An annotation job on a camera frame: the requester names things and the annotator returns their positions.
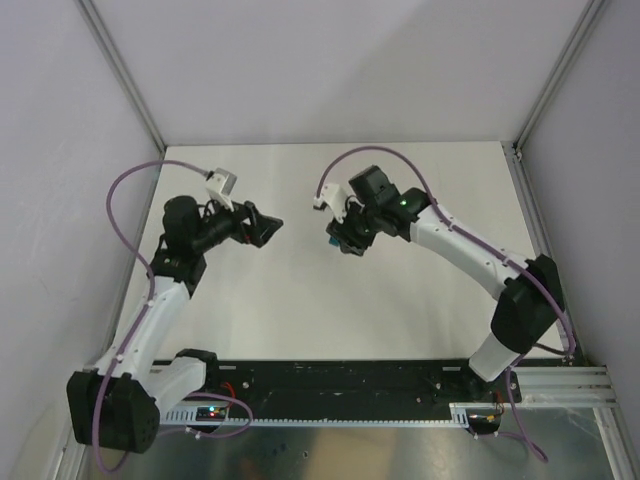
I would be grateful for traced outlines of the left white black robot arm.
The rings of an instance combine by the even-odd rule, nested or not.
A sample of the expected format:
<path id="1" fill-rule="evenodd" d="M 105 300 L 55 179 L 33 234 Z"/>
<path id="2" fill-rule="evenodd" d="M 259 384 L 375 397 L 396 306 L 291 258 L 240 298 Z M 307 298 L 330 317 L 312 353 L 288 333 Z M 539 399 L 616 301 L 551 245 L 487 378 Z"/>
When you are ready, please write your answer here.
<path id="1" fill-rule="evenodd" d="M 152 368 L 173 323 L 192 299 L 207 267 L 205 255 L 226 240 L 257 248 L 283 227 L 254 203 L 200 205 L 177 196 L 164 205 L 164 228 L 147 270 L 151 293 L 127 333 L 88 371 L 72 374 L 66 392 L 75 440 L 84 445 L 144 453 L 161 420 L 189 394 L 214 397 L 222 376 L 212 352 L 184 349 Z"/>

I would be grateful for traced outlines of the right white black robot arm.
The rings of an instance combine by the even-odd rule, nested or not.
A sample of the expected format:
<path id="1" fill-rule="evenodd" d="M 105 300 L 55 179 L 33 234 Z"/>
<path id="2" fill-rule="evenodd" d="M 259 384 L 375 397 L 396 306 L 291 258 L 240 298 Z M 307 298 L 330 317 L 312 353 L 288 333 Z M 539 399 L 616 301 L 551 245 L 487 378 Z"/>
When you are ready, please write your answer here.
<path id="1" fill-rule="evenodd" d="M 400 237 L 438 254 L 496 300 L 490 332 L 461 378 L 469 398 L 486 400 L 498 388 L 497 377 L 563 318 L 555 262 L 546 255 L 527 259 L 490 244 L 447 215 L 425 191 L 400 192 L 377 166 L 352 177 L 349 185 L 328 183 L 313 201 L 315 209 L 331 211 L 327 232 L 342 253 L 363 255 L 380 233 Z"/>

